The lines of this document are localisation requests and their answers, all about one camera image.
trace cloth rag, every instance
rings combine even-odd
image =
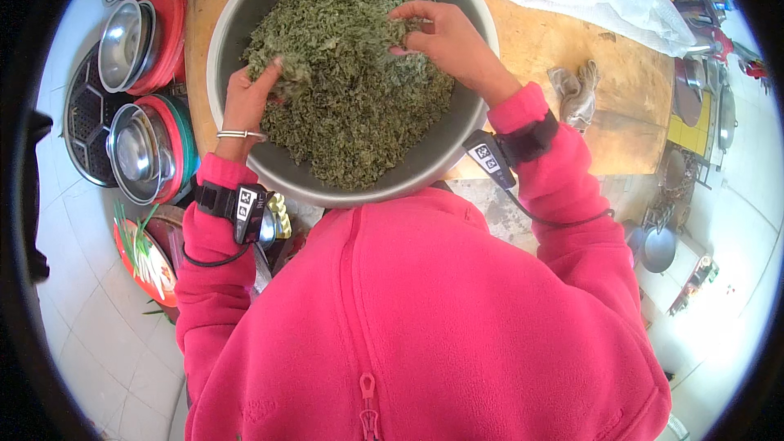
[[[596,62],[580,65],[576,76],[564,67],[547,70],[547,75],[561,101],[561,121],[584,135],[596,111],[596,85],[601,79]]]

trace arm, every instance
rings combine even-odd
[[[257,131],[267,94],[279,74],[279,62],[268,66],[255,83],[245,69],[234,73],[229,80],[223,129]],[[254,142],[251,138],[221,138],[215,153],[204,158],[196,175],[198,183],[206,180],[236,189],[256,182],[256,174],[245,166]],[[201,262],[230,258],[241,249],[234,242],[233,230],[229,220],[202,213],[191,203],[183,219],[185,253]],[[186,261],[177,272],[177,344],[185,356],[188,393],[194,403],[234,327],[250,307],[249,288],[255,277],[251,251],[214,268]]]
[[[422,30],[410,33],[405,50],[421,51],[440,69],[480,94],[490,106],[488,119],[499,133],[510,133],[541,121],[548,106],[541,87],[523,87],[501,64],[461,10],[424,0],[407,2],[391,18],[427,18]],[[550,152],[516,167],[520,200],[534,216],[548,221],[581,221],[608,202],[599,196],[598,181],[588,174],[590,153],[583,138],[561,123]],[[554,229],[538,223],[532,229],[540,242],[538,257],[566,284],[601,300],[638,329],[640,299],[623,230],[609,216],[583,225]]]
[[[510,133],[543,120],[547,110],[541,87],[529,83],[491,109],[488,119],[497,132]],[[549,152],[515,167],[520,201],[534,216],[548,221],[568,223],[598,215],[609,205],[599,196],[599,182],[588,174],[590,163],[583,137],[560,123]],[[603,216],[565,229],[533,222],[532,230],[540,243],[537,257],[556,276],[641,327],[637,278],[620,224]]]

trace yellow tile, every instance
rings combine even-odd
[[[711,94],[709,92],[702,93],[702,110],[699,113],[699,120],[697,121],[697,128],[700,131],[708,131],[708,121],[711,118]]]
[[[674,143],[681,143],[681,129],[683,128],[681,118],[670,120],[670,129],[667,131],[667,139]]]
[[[688,126],[683,127],[681,130],[681,146],[691,150],[692,152],[697,151],[697,139],[699,138],[699,130],[696,128],[690,128]]]
[[[705,147],[708,144],[708,133],[701,131],[697,133],[697,153],[704,156]]]

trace pink fleece jacket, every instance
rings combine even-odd
[[[529,83],[488,117],[508,133],[546,111]],[[562,124],[550,152],[517,166],[521,201],[547,220],[600,213],[589,165]],[[256,175],[208,154],[198,179],[235,187]],[[198,260],[238,251],[230,223],[194,205],[183,230]],[[186,439],[653,439],[670,389],[621,226],[607,216],[533,231],[538,258],[428,188],[328,213],[253,306],[250,253],[186,264]]]

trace large metal bowl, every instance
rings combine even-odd
[[[439,0],[458,5],[474,24],[495,54],[498,38],[484,0]],[[207,57],[207,94],[212,116],[223,124],[223,106],[229,76],[244,66],[240,61],[249,44],[250,32],[267,15],[277,0],[229,0],[223,9]],[[425,138],[413,147],[402,163],[389,170],[367,190],[344,191],[319,181],[309,172],[310,164],[297,166],[289,150],[271,142],[257,144],[248,165],[269,189],[322,207],[350,207],[371,201],[388,200],[422,189],[439,179],[464,155],[463,141],[484,125],[487,107],[472,91],[456,83],[449,113],[432,126]]]
[[[129,181],[147,181],[154,175],[152,140],[144,125],[131,119],[117,133],[117,162]]]
[[[123,0],[112,11],[98,46],[98,74],[107,91],[130,87],[147,54],[151,26],[150,15],[136,0]]]
[[[133,122],[139,120],[142,122],[143,130],[146,136],[139,138],[144,144],[149,144],[144,149],[139,150],[137,153],[143,154],[146,159],[137,159],[137,162],[142,165],[154,167],[154,172],[148,171],[147,177],[141,177],[138,180],[132,180],[125,175],[121,168],[121,159],[131,160],[134,153],[127,152],[128,145],[121,145],[118,143],[119,135],[126,128],[132,125]],[[114,172],[114,178],[120,186],[120,190],[134,203],[139,205],[150,204],[158,195],[162,181],[162,172],[159,170],[159,155],[158,155],[158,141],[153,138],[152,125],[150,124],[147,115],[142,109],[135,104],[126,104],[118,109],[117,114],[109,129],[109,136],[106,139],[106,152],[111,161],[111,169]]]
[[[161,23],[158,20],[158,13],[155,11],[155,6],[149,0],[140,0],[139,8],[142,10],[142,15],[147,18],[150,23],[150,35],[147,37],[147,47],[143,51],[141,65],[136,69],[136,73],[122,86],[124,91],[127,91],[133,84],[139,80],[142,75],[152,70],[155,62],[158,60],[158,52],[161,49]]]

